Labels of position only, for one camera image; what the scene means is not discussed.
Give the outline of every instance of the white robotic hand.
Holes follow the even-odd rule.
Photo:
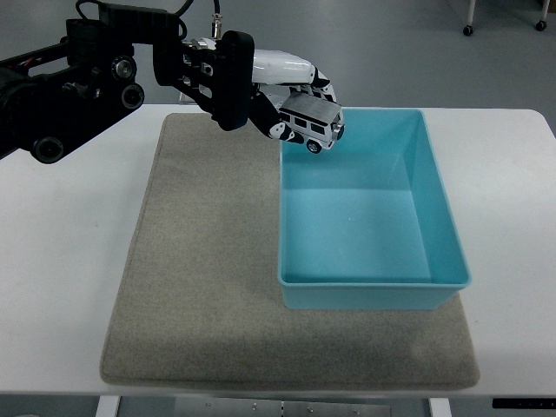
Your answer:
[[[215,39],[191,44],[214,49]],[[344,117],[334,88],[309,61],[279,50],[255,50],[252,84],[249,119],[265,136],[305,143],[315,154],[341,139]],[[265,93],[263,88],[269,85],[289,87],[288,96]]]

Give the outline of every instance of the white table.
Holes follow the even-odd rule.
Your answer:
[[[191,111],[145,105],[51,166],[22,151],[0,161],[0,393],[193,394],[111,386],[98,371],[162,120]],[[423,112],[473,276],[461,296],[481,378],[366,395],[554,396],[553,133],[530,110]]]

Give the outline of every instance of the caster wheel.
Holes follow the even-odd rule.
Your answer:
[[[463,34],[465,36],[471,36],[473,34],[473,26],[469,25],[463,28]]]
[[[544,29],[546,29],[546,22],[544,20],[539,20],[539,22],[535,24],[535,29],[539,32],[542,32]]]

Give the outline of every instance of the gray floor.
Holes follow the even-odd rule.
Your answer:
[[[182,0],[117,3],[173,11]],[[208,35],[211,3],[199,0],[191,7],[185,16],[188,37]],[[465,37],[461,31],[468,0],[221,0],[225,30],[250,33],[257,48],[286,50],[308,59],[333,81],[343,105],[535,109],[556,132],[556,14],[549,15],[544,32],[535,30],[540,3],[479,0],[475,33]],[[68,0],[2,1],[0,59],[56,43],[65,34],[65,19],[76,17],[73,4]],[[94,16],[93,6],[83,9]],[[136,59],[147,103],[176,103],[174,90],[155,83],[150,47],[138,45]],[[0,396],[0,417],[94,415],[95,401],[94,397]],[[143,412],[155,406],[171,408],[161,402],[127,399],[122,413],[125,407]],[[492,410],[489,399],[452,404],[456,417],[554,413]],[[83,408],[76,412],[75,407]],[[427,415],[422,401],[397,407],[403,411],[393,409],[394,417],[395,413]]]

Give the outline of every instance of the toy car wheel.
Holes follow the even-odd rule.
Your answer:
[[[315,141],[309,141],[307,142],[307,149],[309,149],[309,152],[313,154],[318,154],[321,152],[322,146]]]

